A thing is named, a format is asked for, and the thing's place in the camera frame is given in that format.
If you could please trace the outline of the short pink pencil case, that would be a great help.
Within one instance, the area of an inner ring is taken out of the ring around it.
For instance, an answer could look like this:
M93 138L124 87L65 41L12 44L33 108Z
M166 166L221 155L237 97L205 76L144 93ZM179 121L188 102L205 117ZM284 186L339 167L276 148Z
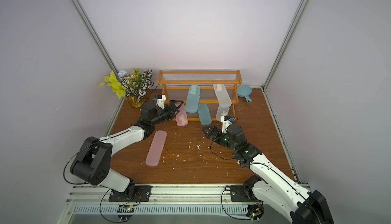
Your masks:
M176 115L176 123L179 127L184 127L188 124L188 117L185 110L185 104L179 107L179 113Z

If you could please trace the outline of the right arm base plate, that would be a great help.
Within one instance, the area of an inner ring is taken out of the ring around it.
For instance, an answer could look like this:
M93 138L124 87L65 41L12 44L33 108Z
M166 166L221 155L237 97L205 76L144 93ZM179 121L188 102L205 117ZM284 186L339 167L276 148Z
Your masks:
M253 193L253 185L228 186L232 202L259 202Z

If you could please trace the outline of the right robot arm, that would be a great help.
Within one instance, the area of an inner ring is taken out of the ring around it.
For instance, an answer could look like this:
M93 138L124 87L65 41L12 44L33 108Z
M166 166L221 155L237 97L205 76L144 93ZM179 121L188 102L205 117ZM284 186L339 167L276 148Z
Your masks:
M226 129L208 126L205 137L233 151L233 157L256 175L250 183L253 196L271 206L292 224L334 223L326 198L309 191L280 171L256 146L249 143L239 125Z

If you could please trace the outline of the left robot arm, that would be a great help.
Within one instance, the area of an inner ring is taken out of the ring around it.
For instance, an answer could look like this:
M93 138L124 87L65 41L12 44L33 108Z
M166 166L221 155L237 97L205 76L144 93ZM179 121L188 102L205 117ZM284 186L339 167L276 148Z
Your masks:
M88 137L72 157L70 173L84 180L85 184L106 187L126 198L133 197L133 180L111 169L112 156L129 145L147 139L157 124L173 120L183 104L181 100L147 102L142 106L137 122L128 129L106 137Z

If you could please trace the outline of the long teal pencil case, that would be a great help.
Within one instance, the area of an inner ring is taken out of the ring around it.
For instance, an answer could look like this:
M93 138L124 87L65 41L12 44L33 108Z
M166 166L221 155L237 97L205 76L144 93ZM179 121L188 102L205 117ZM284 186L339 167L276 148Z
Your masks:
M201 87L191 85L188 90L185 110L187 113L196 113L198 111Z

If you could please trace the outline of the long pink pencil case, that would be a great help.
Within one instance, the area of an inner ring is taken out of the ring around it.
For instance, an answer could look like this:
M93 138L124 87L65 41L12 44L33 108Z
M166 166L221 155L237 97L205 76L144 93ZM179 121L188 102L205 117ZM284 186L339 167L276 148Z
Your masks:
M167 135L168 134L166 131L159 130L155 132L149 152L145 160L147 166L150 167L158 166L165 146Z

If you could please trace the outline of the long clear white pencil case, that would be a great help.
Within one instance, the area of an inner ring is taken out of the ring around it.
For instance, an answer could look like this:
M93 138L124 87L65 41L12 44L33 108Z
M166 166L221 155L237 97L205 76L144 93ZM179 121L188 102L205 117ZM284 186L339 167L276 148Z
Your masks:
M231 98L224 84L221 83L213 84L213 89L220 107L227 108L232 105Z

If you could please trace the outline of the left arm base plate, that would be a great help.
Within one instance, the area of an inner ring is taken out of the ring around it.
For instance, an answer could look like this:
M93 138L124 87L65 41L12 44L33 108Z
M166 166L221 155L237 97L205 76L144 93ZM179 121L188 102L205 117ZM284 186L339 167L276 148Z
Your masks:
M124 192L111 190L109 202L148 202L151 185L130 185Z

